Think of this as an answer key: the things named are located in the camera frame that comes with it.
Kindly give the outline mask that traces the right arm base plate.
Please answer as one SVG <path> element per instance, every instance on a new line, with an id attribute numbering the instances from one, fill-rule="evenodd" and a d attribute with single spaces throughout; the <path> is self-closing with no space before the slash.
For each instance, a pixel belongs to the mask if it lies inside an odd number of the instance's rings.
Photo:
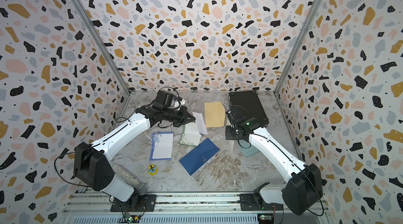
<path id="1" fill-rule="evenodd" d="M 240 194 L 240 208 L 242 211 L 275 211 L 283 210 L 281 204 L 268 204 L 257 194 Z"/>

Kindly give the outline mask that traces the yellow envelope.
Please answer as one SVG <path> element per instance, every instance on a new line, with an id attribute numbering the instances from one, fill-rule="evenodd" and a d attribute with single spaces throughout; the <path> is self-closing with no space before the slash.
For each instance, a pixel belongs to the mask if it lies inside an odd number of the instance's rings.
<path id="1" fill-rule="evenodd" d="M 205 125 L 207 128 L 223 127 L 225 124 L 225 108 L 221 102 L 206 102 Z"/>

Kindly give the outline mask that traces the white letter paper blue border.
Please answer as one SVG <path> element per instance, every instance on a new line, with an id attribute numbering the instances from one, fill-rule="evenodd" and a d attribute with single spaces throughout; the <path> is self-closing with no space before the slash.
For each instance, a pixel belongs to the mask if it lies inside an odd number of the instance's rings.
<path id="1" fill-rule="evenodd" d="M 173 136 L 173 132 L 153 133 L 150 161 L 172 159 Z"/>

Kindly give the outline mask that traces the dark blue envelope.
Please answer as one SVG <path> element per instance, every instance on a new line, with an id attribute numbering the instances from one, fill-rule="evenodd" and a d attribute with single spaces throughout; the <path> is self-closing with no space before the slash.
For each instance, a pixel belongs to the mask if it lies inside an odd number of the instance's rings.
<path id="1" fill-rule="evenodd" d="M 219 151 L 219 147 L 207 138 L 181 158 L 179 162 L 187 173 L 192 176 Z"/>

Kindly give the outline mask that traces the black briefcase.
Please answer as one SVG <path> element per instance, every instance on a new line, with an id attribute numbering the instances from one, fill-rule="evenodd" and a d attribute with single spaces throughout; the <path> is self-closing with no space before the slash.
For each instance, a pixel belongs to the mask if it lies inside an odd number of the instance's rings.
<path id="1" fill-rule="evenodd" d="M 229 93 L 230 118 L 238 126 L 255 118 L 258 127 L 268 126 L 269 119 L 255 90 Z"/>

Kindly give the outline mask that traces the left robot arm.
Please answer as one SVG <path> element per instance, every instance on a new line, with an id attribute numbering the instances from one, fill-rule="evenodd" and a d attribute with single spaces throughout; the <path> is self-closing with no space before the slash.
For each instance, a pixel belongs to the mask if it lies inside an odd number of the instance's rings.
<path id="1" fill-rule="evenodd" d="M 129 202 L 135 189 L 114 172 L 110 162 L 122 148 L 156 123 L 168 121 L 180 127 L 195 122 L 185 103 L 180 96 L 159 90 L 150 104 L 137 108 L 115 130 L 91 144 L 81 143 L 75 148 L 74 176 L 95 191 Z"/>

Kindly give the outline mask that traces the light teal envelope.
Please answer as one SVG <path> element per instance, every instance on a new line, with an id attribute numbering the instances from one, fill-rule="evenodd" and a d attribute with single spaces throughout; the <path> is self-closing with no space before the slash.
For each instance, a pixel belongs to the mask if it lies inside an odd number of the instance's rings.
<path id="1" fill-rule="evenodd" d="M 254 146 L 244 147 L 244 146 L 240 145 L 239 147 L 240 147 L 240 150 L 244 157 L 249 157 L 249 156 L 255 155 L 260 152 Z"/>

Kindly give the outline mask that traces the white letter paper green border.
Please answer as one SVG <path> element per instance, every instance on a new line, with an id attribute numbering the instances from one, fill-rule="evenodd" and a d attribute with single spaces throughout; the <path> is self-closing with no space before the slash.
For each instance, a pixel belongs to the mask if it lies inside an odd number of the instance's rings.
<path id="1" fill-rule="evenodd" d="M 195 122 L 184 125 L 179 144 L 188 146 L 198 146 L 201 135 Z"/>

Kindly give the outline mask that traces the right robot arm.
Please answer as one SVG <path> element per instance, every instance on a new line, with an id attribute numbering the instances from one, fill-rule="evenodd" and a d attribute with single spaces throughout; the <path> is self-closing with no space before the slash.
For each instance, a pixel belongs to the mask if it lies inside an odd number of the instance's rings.
<path id="1" fill-rule="evenodd" d="M 323 197 L 321 170 L 291 154 L 254 118 L 240 125 L 226 126 L 227 140 L 245 140 L 258 149 L 278 170 L 284 183 L 266 183 L 254 191 L 256 204 L 286 205 L 295 215 L 301 216 Z"/>

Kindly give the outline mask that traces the cream envelope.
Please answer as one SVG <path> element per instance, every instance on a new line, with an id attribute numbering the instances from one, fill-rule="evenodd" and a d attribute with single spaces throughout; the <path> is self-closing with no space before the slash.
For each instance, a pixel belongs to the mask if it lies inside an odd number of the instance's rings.
<path id="1" fill-rule="evenodd" d="M 229 119 L 227 118 L 226 126 L 231 126 Z M 230 155 L 233 155 L 233 148 L 234 148 L 234 141 L 233 140 L 226 140 L 227 142 L 227 151 Z"/>

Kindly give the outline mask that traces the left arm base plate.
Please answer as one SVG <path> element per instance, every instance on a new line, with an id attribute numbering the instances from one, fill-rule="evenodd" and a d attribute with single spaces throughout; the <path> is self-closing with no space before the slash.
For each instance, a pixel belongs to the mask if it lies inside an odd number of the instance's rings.
<path id="1" fill-rule="evenodd" d="M 122 202 L 115 198 L 110 208 L 111 212 L 153 212 L 155 208 L 157 195 L 134 194 L 127 202 Z"/>

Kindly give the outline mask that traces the small yellow round sticker toy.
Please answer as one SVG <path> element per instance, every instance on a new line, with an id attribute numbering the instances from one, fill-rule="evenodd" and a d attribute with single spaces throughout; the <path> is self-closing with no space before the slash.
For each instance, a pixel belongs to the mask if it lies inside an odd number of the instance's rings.
<path id="1" fill-rule="evenodd" d="M 150 175 L 152 175 L 152 176 L 156 175 L 156 174 L 157 174 L 157 171 L 158 171 L 158 169 L 157 169 L 157 166 L 156 166 L 156 165 L 150 164 L 150 165 L 148 166 L 148 173 L 149 173 Z"/>

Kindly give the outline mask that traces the glittery silver tube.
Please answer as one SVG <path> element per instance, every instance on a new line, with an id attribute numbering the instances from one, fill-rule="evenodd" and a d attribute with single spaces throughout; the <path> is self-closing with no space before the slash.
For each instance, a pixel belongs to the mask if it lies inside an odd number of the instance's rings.
<path id="1" fill-rule="evenodd" d="M 115 164 L 112 167 L 112 169 L 121 179 L 123 179 L 127 184 L 132 186 L 140 196 L 145 195 L 148 192 L 147 184 L 138 180 L 134 175 L 132 175 L 123 166 Z"/>

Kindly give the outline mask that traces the aluminium front rail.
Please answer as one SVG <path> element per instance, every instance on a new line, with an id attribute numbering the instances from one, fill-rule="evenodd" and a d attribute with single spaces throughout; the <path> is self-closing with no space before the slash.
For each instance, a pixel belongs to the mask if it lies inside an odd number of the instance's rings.
<path id="1" fill-rule="evenodd" d="M 153 212 L 111 212 L 113 200 L 88 190 L 73 194 L 62 213 L 63 224 L 126 224 L 123 214 L 141 216 L 139 224 L 331 224 L 325 202 L 301 216 L 287 206 L 275 211 L 242 211 L 239 195 L 250 192 L 150 193 L 157 195 Z"/>

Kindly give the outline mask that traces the small circuit board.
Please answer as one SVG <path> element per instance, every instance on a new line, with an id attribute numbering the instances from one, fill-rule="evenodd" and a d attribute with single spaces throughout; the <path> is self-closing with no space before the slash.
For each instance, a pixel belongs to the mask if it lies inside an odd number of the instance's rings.
<path id="1" fill-rule="evenodd" d="M 141 216 L 124 213 L 123 219 L 126 224 L 138 224 L 141 220 Z"/>

